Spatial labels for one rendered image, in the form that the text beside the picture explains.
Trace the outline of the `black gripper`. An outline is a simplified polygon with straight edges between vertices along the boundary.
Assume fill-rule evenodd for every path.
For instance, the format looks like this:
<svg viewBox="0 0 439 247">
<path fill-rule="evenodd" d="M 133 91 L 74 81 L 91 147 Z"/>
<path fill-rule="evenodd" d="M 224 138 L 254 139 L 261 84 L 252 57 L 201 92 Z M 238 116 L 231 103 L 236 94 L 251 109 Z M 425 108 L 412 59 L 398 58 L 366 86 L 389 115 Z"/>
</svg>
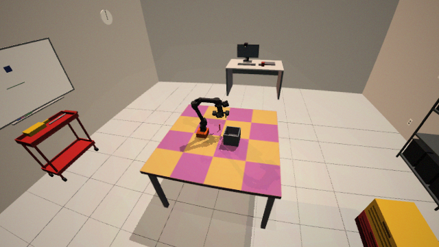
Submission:
<svg viewBox="0 0 439 247">
<path fill-rule="evenodd" d="M 223 109 L 221 109 L 221 110 L 217 110 L 217 111 L 214 110 L 213 113 L 212 113 L 212 115 L 213 115 L 213 116 L 216 116 L 216 117 L 218 118 L 217 114 L 220 113 L 220 112 L 222 112 L 222 111 L 223 111 Z M 226 112 L 223 112 L 223 113 L 225 114 L 225 116 L 229 116 L 229 110 L 226 110 Z"/>
</svg>

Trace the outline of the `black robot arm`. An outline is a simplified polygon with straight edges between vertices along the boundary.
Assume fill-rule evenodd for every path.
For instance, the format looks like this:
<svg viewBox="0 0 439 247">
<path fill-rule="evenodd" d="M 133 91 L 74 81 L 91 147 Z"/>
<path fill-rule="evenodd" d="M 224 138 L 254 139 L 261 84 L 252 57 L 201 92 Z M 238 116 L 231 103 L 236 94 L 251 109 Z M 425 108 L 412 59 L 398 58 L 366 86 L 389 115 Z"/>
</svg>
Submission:
<svg viewBox="0 0 439 247">
<path fill-rule="evenodd" d="M 191 102 L 191 107 L 192 109 L 194 109 L 198 115 L 198 117 L 200 118 L 201 122 L 200 122 L 200 132 L 206 132 L 206 125 L 207 125 L 207 120 L 202 116 L 201 112 L 198 109 L 198 106 L 200 105 L 200 103 L 202 102 L 206 102 L 206 103 L 214 103 L 215 107 L 217 107 L 218 110 L 221 110 L 222 107 L 227 107 L 229 106 L 228 101 L 222 101 L 220 98 L 218 97 L 214 97 L 214 98 L 205 98 L 205 97 L 199 97 L 195 100 L 193 100 Z M 218 113 L 217 116 L 219 118 L 222 118 L 224 116 L 223 111 Z"/>
</svg>

